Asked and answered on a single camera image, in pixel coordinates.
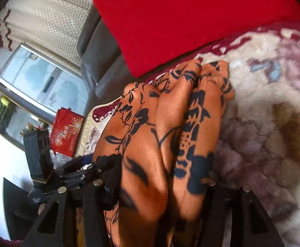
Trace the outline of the beige dotted curtain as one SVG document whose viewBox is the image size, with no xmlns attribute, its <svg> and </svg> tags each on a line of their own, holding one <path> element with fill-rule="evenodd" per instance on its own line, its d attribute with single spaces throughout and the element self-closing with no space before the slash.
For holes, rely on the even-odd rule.
<svg viewBox="0 0 300 247">
<path fill-rule="evenodd" d="M 25 43 L 80 74 L 77 42 L 93 0 L 9 0 L 0 11 L 0 47 Z"/>
</svg>

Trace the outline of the red knit blanket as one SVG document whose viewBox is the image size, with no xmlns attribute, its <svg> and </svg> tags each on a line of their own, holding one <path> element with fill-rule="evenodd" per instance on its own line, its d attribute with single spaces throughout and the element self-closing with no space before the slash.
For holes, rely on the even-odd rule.
<svg viewBox="0 0 300 247">
<path fill-rule="evenodd" d="M 93 0 L 139 77 L 187 52 L 252 27 L 300 22 L 296 0 Z"/>
</svg>

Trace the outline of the clear plastic bag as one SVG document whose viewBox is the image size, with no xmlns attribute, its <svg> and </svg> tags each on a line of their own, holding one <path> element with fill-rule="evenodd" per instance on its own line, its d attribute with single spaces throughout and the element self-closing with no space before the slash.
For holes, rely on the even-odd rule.
<svg viewBox="0 0 300 247">
<path fill-rule="evenodd" d="M 62 167 L 64 164 L 66 164 L 67 162 L 72 161 L 71 157 L 68 157 L 58 152 L 54 152 L 53 150 L 50 150 L 50 157 L 54 169 L 58 169 Z"/>
</svg>

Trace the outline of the floral plush sofa cover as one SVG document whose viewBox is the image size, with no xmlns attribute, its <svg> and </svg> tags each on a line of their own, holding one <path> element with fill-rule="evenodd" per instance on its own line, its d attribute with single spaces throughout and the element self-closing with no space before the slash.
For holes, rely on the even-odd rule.
<svg viewBox="0 0 300 247">
<path fill-rule="evenodd" d="M 300 23 L 230 36 L 133 83 L 151 84 L 190 60 L 226 61 L 234 91 L 221 118 L 210 180 L 250 187 L 283 246 L 300 246 Z M 89 111 L 79 154 L 94 155 L 122 95 Z"/>
</svg>

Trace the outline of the red gift box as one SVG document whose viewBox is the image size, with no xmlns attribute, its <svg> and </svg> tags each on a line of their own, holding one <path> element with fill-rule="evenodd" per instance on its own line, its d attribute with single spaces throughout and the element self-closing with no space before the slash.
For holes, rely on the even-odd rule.
<svg viewBox="0 0 300 247">
<path fill-rule="evenodd" d="M 84 117 L 71 110 L 61 108 L 57 111 L 50 135 L 50 145 L 57 152 L 73 157 Z"/>
</svg>

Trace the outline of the orange black floral garment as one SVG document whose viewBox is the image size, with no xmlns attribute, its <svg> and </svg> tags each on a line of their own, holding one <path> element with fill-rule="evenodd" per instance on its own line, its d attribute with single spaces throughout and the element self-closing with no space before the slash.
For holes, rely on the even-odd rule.
<svg viewBox="0 0 300 247">
<path fill-rule="evenodd" d="M 122 159 L 115 246 L 194 246 L 221 118 L 234 97 L 226 61 L 190 60 L 125 87 L 93 158 Z"/>
</svg>

